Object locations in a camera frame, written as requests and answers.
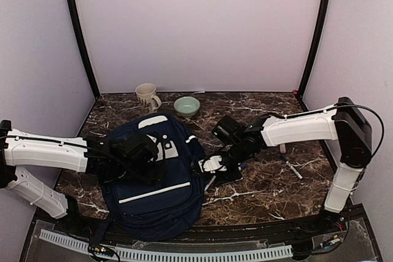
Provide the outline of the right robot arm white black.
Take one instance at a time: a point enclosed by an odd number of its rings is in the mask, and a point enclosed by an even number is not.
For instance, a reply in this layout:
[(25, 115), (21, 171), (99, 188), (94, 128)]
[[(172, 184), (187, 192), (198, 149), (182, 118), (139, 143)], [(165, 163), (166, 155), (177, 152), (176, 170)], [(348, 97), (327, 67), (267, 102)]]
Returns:
[(379, 150), (372, 147), (372, 127), (363, 110), (364, 106), (341, 97), (336, 104), (318, 110), (292, 115), (267, 113), (249, 125), (226, 115), (212, 134), (229, 149), (199, 160), (196, 169), (201, 174), (238, 178), (240, 165), (263, 149), (293, 142), (338, 141), (340, 163), (325, 197), (323, 213), (313, 221), (313, 228), (325, 234), (336, 225), (337, 215)]

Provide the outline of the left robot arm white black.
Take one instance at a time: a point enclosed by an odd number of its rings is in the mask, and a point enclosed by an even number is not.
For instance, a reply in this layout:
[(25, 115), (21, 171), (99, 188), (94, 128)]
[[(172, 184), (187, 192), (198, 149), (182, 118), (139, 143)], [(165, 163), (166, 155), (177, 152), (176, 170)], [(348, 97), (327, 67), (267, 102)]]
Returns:
[(48, 137), (24, 133), (13, 128), (11, 121), (1, 121), (1, 188), (62, 219), (73, 235), (87, 229), (86, 220), (77, 214), (77, 201), (47, 186), (27, 166), (96, 174), (107, 182), (126, 177), (158, 182), (165, 160), (165, 144), (153, 133), (121, 140)]

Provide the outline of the navy blue student backpack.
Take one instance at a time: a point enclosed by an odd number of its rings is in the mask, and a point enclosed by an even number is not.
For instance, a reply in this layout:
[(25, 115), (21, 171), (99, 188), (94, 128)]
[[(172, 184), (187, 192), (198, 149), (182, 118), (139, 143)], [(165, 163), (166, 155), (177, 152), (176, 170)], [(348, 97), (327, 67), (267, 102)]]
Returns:
[(161, 135), (165, 144), (166, 174), (160, 186), (128, 177), (100, 183), (109, 210), (101, 229), (116, 222), (130, 236), (147, 242), (170, 239), (192, 227), (200, 217), (206, 185), (205, 178), (193, 171), (205, 157), (202, 145), (170, 114), (146, 115), (119, 126), (106, 138), (151, 133)]

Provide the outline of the black capped white marker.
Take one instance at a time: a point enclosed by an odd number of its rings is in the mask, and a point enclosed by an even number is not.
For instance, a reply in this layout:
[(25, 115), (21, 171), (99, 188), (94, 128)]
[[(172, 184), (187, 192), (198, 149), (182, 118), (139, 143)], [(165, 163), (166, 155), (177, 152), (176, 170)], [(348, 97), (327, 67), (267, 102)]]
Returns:
[(207, 191), (208, 188), (212, 185), (212, 183), (214, 182), (214, 180), (216, 179), (215, 176), (211, 177), (211, 179), (207, 182), (207, 184), (205, 185), (204, 190)]

